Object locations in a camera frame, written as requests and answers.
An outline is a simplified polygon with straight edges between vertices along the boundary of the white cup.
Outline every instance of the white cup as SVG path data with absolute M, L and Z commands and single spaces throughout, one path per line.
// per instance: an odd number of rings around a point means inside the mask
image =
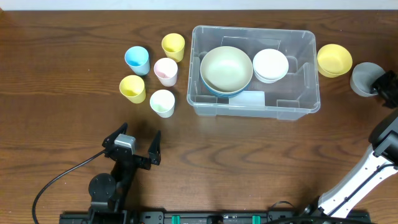
M 161 58 L 154 66 L 154 71 L 163 86 L 174 86 L 177 82 L 177 63 L 171 58 Z
M 162 118 L 169 118 L 174 113 L 175 98 L 168 90 L 157 90 L 149 100 L 150 107 Z

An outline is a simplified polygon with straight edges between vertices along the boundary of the yellow cup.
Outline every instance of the yellow cup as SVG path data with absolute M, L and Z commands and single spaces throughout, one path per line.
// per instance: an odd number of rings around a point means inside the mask
M 142 103 L 147 96 L 144 81 L 137 75 L 124 77 L 120 82 L 119 90 L 133 103 Z
M 346 74 L 353 66 L 353 58 L 347 49 L 337 44 L 328 44 L 318 51 L 318 70 L 329 78 Z
M 321 73 L 323 76 L 328 77 L 328 78 L 336 78 L 339 77 L 340 75 L 334 75 L 330 72 L 325 71 L 318 63 L 318 72 Z
M 185 40 L 180 34 L 167 34 L 162 40 L 162 48 L 168 58 L 180 62 L 184 58 Z

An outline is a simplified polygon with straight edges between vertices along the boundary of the white wall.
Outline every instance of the white wall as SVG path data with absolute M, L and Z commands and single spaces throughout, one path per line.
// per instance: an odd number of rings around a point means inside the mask
M 398 0 L 0 0 L 3 10 L 398 9 Z

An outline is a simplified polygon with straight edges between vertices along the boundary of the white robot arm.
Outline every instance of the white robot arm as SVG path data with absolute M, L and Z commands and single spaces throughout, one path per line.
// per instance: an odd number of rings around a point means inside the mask
M 386 158 L 373 155 L 373 147 L 370 145 L 361 161 L 351 170 L 343 180 L 328 192 L 324 193 L 318 201 L 323 213 L 331 217 L 345 218 L 349 211 L 367 195 L 375 186 L 387 177 L 396 174 L 391 161 Z M 348 198 L 362 183 L 363 186 L 351 197 Z
M 369 137 L 371 145 L 360 162 L 303 215 L 346 218 L 377 184 L 398 172 L 398 110 L 381 121 Z

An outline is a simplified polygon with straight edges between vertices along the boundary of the plastic container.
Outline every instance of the plastic container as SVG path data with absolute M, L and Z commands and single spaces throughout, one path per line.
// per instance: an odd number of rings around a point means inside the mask
M 245 91 L 256 91 L 256 95 L 262 91 L 265 100 L 253 99 L 257 103 L 242 101 L 238 105 L 230 103 L 231 99 L 211 94 L 200 77 L 201 60 L 219 46 L 237 47 L 251 60 L 261 50 L 279 50 L 287 57 L 289 71 L 284 78 L 270 84 L 252 76 Z M 320 109 L 320 95 L 314 34 L 306 30 L 197 26 L 192 33 L 187 100 L 200 116 L 296 120 L 317 112 Z

